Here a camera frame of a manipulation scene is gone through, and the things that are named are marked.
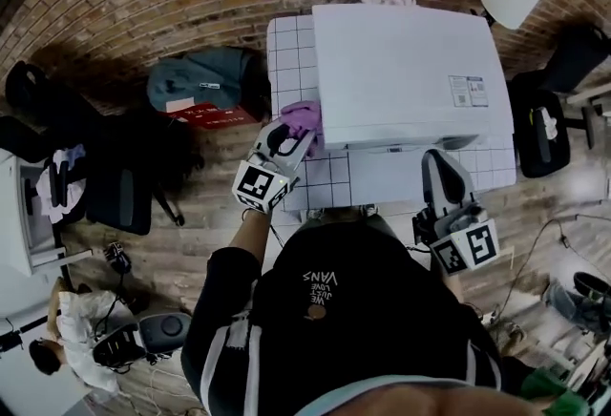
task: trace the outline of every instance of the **white printer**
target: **white printer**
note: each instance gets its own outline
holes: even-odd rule
[[[421,7],[314,6],[325,148],[460,149],[513,120],[486,20]]]

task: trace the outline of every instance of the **person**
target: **person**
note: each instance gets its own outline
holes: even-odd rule
[[[264,275],[269,215],[247,210],[211,256],[181,355],[208,412],[540,414],[502,391],[495,343],[457,277],[413,260],[377,214],[345,212],[306,222]]]
[[[113,323],[129,322],[133,315],[122,302],[115,302],[116,294],[111,291],[91,292],[89,288],[80,288],[79,292],[71,292],[66,282],[57,278],[49,302],[50,338],[33,341],[30,356],[36,368],[46,375],[53,375],[62,365],[68,365],[86,385],[117,393],[115,372],[94,361],[96,326],[100,324],[99,329],[104,329],[111,306],[109,320]]]

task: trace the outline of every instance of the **white tiled table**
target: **white tiled table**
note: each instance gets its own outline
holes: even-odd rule
[[[272,113],[301,100],[319,100],[318,69],[311,15],[281,17],[267,27],[267,64]],[[300,181],[284,199],[295,211],[372,202],[422,200],[420,160],[427,148],[398,153],[324,151],[300,165]],[[511,133],[483,137],[459,152],[450,152],[471,173],[477,191],[516,183],[516,158]]]

